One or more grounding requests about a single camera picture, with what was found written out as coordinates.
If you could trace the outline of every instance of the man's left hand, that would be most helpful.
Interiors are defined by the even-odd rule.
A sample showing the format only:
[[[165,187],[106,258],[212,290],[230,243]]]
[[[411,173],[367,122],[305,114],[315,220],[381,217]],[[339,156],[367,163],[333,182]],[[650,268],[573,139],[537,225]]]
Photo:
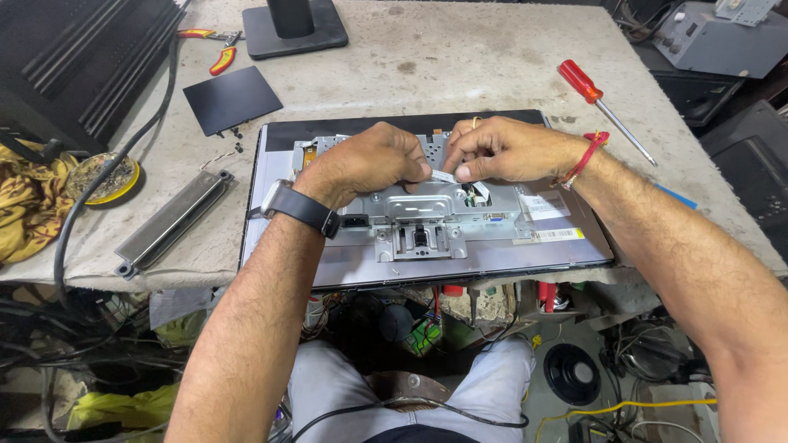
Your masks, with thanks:
[[[418,138],[381,121],[317,157],[293,189],[337,210],[359,192],[379,191],[400,180],[415,192],[432,172]]]

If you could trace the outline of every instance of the patterned cloth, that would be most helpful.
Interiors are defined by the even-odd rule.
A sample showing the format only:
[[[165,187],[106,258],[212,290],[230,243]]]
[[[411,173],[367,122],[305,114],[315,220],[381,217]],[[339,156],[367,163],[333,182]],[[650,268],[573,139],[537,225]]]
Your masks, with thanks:
[[[36,165],[0,144],[0,263],[24,260],[58,236],[74,204],[65,194],[65,181],[76,164],[64,152],[48,166]]]

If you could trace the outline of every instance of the leg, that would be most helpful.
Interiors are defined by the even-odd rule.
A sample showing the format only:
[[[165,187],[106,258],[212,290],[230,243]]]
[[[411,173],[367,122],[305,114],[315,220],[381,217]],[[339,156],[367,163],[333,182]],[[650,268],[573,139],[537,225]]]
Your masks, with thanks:
[[[324,341],[299,346],[288,384],[293,434],[326,412],[379,401],[348,359]],[[411,424],[411,415],[385,408],[324,419],[299,438],[308,441],[365,441],[384,430]]]
[[[520,401],[535,366],[528,340],[516,334],[507,337],[476,357],[470,372],[446,403],[485,419],[518,423],[522,420]],[[522,441],[520,429],[485,425],[444,409],[416,411],[416,420],[482,442]]]

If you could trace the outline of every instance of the gray workbench surface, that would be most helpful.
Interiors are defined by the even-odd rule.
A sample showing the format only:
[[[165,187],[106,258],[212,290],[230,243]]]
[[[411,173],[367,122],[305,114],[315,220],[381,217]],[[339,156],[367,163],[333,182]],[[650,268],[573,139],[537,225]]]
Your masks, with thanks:
[[[243,28],[241,11],[259,0],[195,0],[181,28]],[[788,267],[745,212],[656,81],[613,21],[598,7],[454,2],[336,0],[350,45],[252,61],[239,42],[229,71],[257,66],[284,109],[240,126],[245,151],[215,162],[236,182],[145,274],[127,282],[113,274],[113,250],[183,188],[200,164],[231,151],[232,134],[205,137],[181,89],[210,78],[221,42],[188,39],[180,46],[173,101],[164,121],[132,150],[147,183],[129,203],[88,210],[76,223],[65,261],[70,285],[99,289],[173,289],[224,285],[236,274],[243,216],[258,130],[266,121],[440,114],[535,108],[563,131],[611,133],[608,150],[648,179],[698,203],[698,210],[755,252],[778,275]],[[585,103],[556,67],[574,59],[605,103],[660,164],[652,168],[595,106]],[[159,106],[166,67],[145,91],[111,144],[117,148]],[[54,244],[0,270],[2,280],[52,280]],[[635,281],[629,268],[542,276],[558,281]]]

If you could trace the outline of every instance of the smartwatch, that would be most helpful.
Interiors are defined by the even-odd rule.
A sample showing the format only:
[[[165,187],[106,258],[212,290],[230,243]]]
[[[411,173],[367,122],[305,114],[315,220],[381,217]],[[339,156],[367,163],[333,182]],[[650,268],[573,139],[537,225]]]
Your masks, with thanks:
[[[333,240],[340,230],[341,217],[306,195],[293,191],[290,180],[277,180],[260,205],[260,213],[268,220],[281,212],[320,231]]]

